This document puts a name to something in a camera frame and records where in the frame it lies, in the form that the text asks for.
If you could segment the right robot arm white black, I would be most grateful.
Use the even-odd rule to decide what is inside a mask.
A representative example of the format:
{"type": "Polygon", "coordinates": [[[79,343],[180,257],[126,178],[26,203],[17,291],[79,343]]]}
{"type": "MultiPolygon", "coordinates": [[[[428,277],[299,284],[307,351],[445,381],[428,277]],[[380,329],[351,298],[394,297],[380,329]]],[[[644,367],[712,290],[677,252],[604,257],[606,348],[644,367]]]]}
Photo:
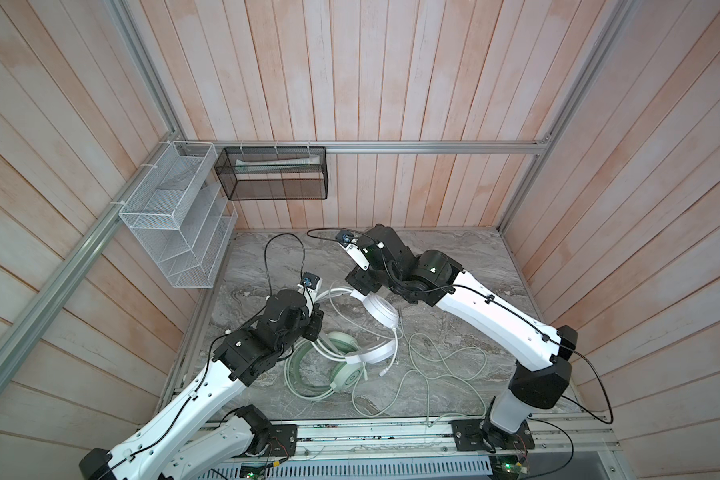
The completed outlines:
{"type": "Polygon", "coordinates": [[[487,335],[516,360],[507,389],[492,403],[490,427],[508,434],[535,410],[554,407],[567,390],[578,333],[538,321],[483,286],[466,267],[439,250],[415,254],[391,227],[342,230],[336,240],[356,266],[346,281],[362,294],[385,287],[411,304],[423,302],[487,335]]]}

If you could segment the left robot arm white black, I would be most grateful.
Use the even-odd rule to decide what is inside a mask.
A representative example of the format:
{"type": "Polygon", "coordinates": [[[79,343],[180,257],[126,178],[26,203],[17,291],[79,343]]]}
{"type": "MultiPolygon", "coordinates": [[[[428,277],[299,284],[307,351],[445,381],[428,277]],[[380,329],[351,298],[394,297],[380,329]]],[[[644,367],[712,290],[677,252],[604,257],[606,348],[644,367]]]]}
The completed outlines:
{"type": "Polygon", "coordinates": [[[110,450],[95,448],[80,461],[85,479],[158,479],[181,447],[214,413],[277,361],[300,338],[314,340],[323,314],[314,289],[272,294],[254,317],[211,344],[206,366],[152,420],[110,450]]]}

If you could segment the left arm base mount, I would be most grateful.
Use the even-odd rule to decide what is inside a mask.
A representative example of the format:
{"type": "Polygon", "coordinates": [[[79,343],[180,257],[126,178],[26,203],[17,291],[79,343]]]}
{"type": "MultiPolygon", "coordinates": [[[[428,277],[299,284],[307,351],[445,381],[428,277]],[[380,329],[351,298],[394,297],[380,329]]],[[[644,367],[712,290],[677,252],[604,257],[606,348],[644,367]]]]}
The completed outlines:
{"type": "Polygon", "coordinates": [[[247,423],[247,429],[252,435],[249,446],[244,450],[245,455],[289,458],[295,454],[297,424],[273,424],[253,405],[238,408],[234,416],[247,423]]]}

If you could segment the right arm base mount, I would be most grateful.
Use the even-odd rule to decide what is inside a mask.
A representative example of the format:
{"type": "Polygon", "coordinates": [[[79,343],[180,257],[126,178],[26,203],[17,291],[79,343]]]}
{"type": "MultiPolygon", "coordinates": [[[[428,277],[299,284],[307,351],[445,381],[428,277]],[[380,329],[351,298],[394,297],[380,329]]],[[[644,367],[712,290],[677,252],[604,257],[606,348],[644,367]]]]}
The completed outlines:
{"type": "Polygon", "coordinates": [[[457,419],[452,420],[450,426],[458,451],[496,453],[499,450],[525,451],[535,448],[535,441],[526,420],[514,434],[494,427],[485,419],[457,419]]]}

